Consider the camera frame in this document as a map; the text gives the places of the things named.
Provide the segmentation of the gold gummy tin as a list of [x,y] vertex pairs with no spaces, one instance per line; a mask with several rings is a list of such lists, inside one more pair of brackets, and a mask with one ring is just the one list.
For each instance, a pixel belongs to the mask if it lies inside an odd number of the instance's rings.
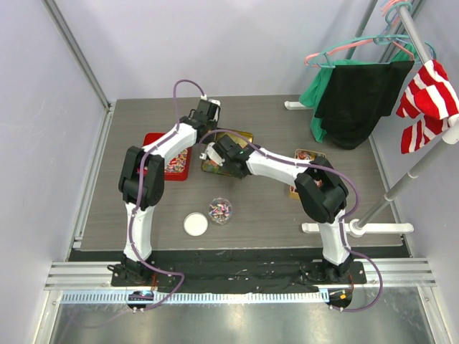
[[[253,134],[245,131],[235,130],[235,133],[241,135],[242,137],[246,138],[246,140],[253,142]],[[214,142],[220,140],[222,137],[229,136],[235,143],[237,143],[241,148],[244,148],[247,145],[247,142],[241,139],[239,136],[234,135],[232,133],[216,133],[214,134]],[[234,177],[228,170],[224,169],[221,166],[218,166],[214,161],[209,159],[202,161],[201,163],[201,170],[207,173],[214,173],[222,176],[229,176]]]

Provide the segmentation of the clear round jar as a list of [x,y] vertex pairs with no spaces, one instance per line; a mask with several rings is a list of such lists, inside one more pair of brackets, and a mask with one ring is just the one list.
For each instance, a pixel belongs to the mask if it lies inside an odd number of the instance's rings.
[[215,198],[209,204],[207,213],[214,223],[224,225],[232,216],[232,204],[225,198]]

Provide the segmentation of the red candy tin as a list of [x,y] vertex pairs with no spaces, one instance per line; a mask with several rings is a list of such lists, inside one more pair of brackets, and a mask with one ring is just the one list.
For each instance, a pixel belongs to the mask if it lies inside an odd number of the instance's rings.
[[[147,133],[144,137],[143,144],[148,145],[160,139],[164,133]],[[189,176],[191,164],[191,147],[180,152],[175,158],[172,158],[164,170],[165,181],[182,182]]]

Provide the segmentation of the white round lid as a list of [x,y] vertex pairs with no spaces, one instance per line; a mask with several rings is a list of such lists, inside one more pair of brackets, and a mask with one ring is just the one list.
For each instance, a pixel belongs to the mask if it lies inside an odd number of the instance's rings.
[[208,221],[205,215],[195,212],[184,219],[184,231],[192,237],[203,235],[208,228]]

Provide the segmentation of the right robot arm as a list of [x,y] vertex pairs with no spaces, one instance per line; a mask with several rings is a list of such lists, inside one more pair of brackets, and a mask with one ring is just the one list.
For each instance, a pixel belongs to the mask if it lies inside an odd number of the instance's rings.
[[242,147],[229,135],[209,143],[205,153],[238,178],[263,176],[293,187],[306,215],[317,223],[326,279],[339,283],[349,276],[353,258],[343,223],[349,191],[327,159],[296,160],[252,143]]

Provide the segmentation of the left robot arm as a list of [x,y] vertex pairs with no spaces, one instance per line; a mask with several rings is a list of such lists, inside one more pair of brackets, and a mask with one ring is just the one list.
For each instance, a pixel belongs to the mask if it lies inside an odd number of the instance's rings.
[[125,156],[118,189],[125,202],[126,245],[113,277],[130,285],[147,285],[155,272],[147,259],[151,256],[153,212],[164,194],[165,167],[217,127],[220,101],[202,97],[197,109],[179,119],[169,132],[141,148],[130,147]]

